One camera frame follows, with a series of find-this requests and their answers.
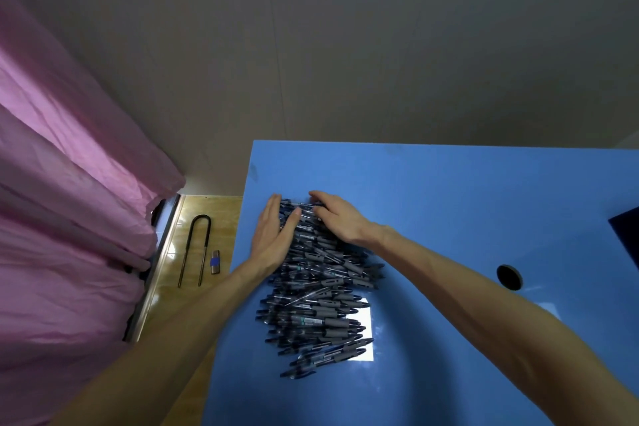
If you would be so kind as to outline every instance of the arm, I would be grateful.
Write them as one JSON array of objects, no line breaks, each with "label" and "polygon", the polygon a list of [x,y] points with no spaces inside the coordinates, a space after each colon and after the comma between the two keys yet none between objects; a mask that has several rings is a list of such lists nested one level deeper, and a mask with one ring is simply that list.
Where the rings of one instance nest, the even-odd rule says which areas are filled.
[{"label": "arm", "polygon": [[315,212],[332,232],[393,265],[555,424],[636,423],[639,401],[546,310],[366,220],[338,196],[310,194],[326,204]]},{"label": "arm", "polygon": [[260,215],[248,261],[93,379],[51,426],[160,424],[228,318],[284,260],[300,212],[280,232],[280,199],[271,196]]}]

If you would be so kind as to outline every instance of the forearm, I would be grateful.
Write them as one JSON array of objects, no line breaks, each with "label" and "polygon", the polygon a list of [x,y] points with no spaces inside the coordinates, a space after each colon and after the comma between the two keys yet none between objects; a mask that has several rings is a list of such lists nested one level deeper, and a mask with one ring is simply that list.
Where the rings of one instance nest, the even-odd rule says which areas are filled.
[{"label": "forearm", "polygon": [[634,396],[547,311],[390,228],[375,229],[367,244],[372,251],[556,424],[625,424],[637,414]]},{"label": "forearm", "polygon": [[241,264],[90,382],[51,425],[160,424],[228,318],[268,273],[257,259]]}]

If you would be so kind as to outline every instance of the pile of pens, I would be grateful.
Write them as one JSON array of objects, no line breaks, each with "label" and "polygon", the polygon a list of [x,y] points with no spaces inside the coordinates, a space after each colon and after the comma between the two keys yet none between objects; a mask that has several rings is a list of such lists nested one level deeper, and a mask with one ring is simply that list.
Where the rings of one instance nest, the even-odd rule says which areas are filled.
[{"label": "pile of pens", "polygon": [[362,338],[365,327],[348,317],[370,305],[353,288],[377,289],[383,278],[383,264],[367,264],[368,253],[348,248],[313,213],[314,205],[323,204],[282,199],[281,226],[296,207],[302,216],[286,259],[269,279],[273,293],[261,300],[256,317],[273,326],[266,342],[281,349],[278,355],[297,355],[292,368],[280,374],[291,379],[365,352],[373,339]]}]

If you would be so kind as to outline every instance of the right hand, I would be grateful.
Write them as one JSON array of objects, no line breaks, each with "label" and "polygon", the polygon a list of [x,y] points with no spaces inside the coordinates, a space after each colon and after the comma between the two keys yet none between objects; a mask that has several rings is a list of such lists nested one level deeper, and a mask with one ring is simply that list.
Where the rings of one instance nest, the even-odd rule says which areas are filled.
[{"label": "right hand", "polygon": [[322,191],[310,191],[314,200],[321,200],[326,207],[316,205],[313,212],[333,234],[342,241],[357,246],[369,246],[379,227],[366,219],[360,212],[340,196],[327,194]]}]

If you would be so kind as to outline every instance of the left hand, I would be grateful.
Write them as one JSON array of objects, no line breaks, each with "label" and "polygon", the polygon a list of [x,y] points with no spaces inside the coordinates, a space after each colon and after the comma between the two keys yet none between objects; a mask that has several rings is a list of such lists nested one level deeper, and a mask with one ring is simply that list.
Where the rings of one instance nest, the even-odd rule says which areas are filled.
[{"label": "left hand", "polygon": [[280,231],[279,205],[282,196],[273,194],[268,199],[267,206],[258,218],[253,241],[251,242],[251,258],[263,260],[269,268],[281,265],[286,257],[288,248],[293,241],[295,226],[300,221],[301,209],[295,209],[284,228]]}]

